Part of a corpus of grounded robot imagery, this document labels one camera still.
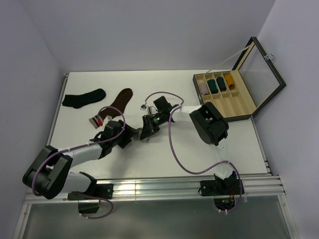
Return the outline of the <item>grey striped sock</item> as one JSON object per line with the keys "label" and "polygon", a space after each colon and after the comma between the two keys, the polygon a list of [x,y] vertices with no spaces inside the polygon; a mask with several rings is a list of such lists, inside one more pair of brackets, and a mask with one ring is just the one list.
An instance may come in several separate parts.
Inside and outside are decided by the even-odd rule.
{"label": "grey striped sock", "polygon": [[138,134],[141,134],[142,131],[143,131],[143,128],[142,128],[142,127],[137,128],[137,133],[138,133]]}

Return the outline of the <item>beige sock with red stripes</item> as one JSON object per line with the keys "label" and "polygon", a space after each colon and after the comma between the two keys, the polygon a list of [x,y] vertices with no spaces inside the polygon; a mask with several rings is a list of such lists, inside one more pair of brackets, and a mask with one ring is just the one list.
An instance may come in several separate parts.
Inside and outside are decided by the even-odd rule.
{"label": "beige sock with red stripes", "polygon": [[207,84],[205,82],[202,82],[199,84],[199,89],[200,89],[200,93],[203,95],[203,96],[206,96],[206,95],[209,95],[209,89],[207,87]]}

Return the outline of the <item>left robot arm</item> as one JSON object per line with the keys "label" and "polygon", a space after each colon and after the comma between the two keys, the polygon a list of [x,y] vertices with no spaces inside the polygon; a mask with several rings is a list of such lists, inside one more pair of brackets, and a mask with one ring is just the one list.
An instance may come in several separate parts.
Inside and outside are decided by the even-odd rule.
{"label": "left robot arm", "polygon": [[138,133],[122,120],[112,120],[84,145],[68,149],[47,145],[27,169],[22,181],[35,195],[47,199],[53,199],[61,192],[80,193],[91,199],[99,195],[97,179],[85,172],[72,173],[70,169],[104,158],[115,146],[125,148]]}

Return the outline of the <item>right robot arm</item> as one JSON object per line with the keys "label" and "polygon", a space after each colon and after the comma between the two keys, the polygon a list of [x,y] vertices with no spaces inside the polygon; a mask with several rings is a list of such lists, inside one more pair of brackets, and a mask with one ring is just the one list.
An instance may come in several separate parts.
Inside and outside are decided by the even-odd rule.
{"label": "right robot arm", "polygon": [[[177,164],[185,172],[192,175],[201,175],[218,167],[217,172],[214,174],[214,177],[218,179],[215,183],[216,190],[221,194],[227,194],[233,188],[233,182],[229,178],[233,170],[230,166],[231,157],[227,148],[229,124],[226,119],[213,103],[207,102],[198,106],[184,106],[184,99],[178,95],[175,96],[181,100],[181,103],[175,105],[169,103],[165,96],[156,99],[154,101],[156,113],[152,113],[151,107],[147,105],[150,96],[147,96],[141,105],[141,110],[146,110],[148,113],[142,117],[143,128],[140,140],[148,140],[149,137],[159,132],[162,124],[167,122],[169,146]],[[216,148],[219,160],[215,164],[199,172],[190,171],[182,165],[173,148],[171,135],[171,125],[178,121],[193,123],[200,139]]]}

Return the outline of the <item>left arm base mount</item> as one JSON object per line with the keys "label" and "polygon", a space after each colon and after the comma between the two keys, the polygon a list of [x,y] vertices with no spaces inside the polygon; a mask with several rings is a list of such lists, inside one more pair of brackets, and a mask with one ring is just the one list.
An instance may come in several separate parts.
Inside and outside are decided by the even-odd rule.
{"label": "left arm base mount", "polygon": [[[113,212],[114,204],[110,201],[113,197],[114,184],[96,184],[92,188],[88,189],[86,192],[71,192],[67,196],[68,201],[84,201],[84,200],[98,200],[97,203],[89,204],[78,203],[78,212],[80,216],[96,220],[104,218]],[[101,216],[96,216],[101,202],[109,203],[110,208],[108,212]]]}

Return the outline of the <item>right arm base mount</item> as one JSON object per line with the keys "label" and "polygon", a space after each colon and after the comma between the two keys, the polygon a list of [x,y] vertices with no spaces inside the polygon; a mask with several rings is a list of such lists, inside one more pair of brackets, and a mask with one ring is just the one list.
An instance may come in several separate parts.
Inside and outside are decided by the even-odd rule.
{"label": "right arm base mount", "polygon": [[202,180],[198,194],[203,197],[222,196],[222,198],[213,199],[214,205],[218,210],[229,211],[236,206],[235,196],[244,194],[244,188],[238,179],[230,184],[224,180]]}

